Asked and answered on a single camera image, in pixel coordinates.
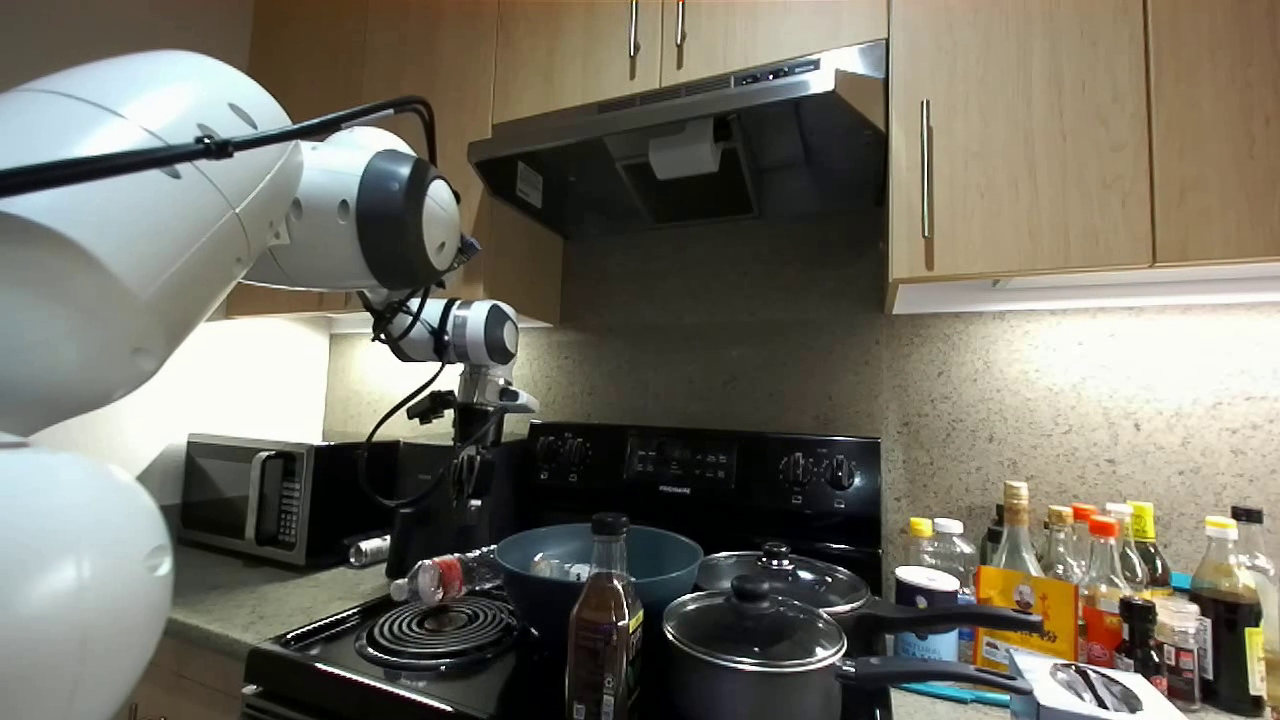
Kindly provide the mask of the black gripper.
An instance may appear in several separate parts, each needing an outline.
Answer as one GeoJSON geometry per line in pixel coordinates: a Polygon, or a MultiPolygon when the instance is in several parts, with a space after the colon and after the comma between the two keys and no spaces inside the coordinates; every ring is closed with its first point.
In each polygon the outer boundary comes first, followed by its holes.
{"type": "Polygon", "coordinates": [[[493,411],[479,411],[474,403],[459,403],[450,411],[450,483],[454,483],[454,509],[459,509],[459,534],[468,542],[493,541],[497,521],[497,448],[500,448],[500,418],[493,411]]]}

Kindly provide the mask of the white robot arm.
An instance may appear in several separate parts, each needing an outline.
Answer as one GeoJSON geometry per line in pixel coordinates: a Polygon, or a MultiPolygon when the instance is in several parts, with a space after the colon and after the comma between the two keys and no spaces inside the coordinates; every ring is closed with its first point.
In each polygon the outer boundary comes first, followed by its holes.
{"type": "Polygon", "coordinates": [[[312,121],[187,47],[0,93],[0,720],[109,720],[172,617],[172,532],[109,459],[35,434],[148,383],[239,284],[350,290],[401,359],[454,365],[473,430],[517,411],[505,301],[445,279],[474,239],[421,95],[312,121]]]}

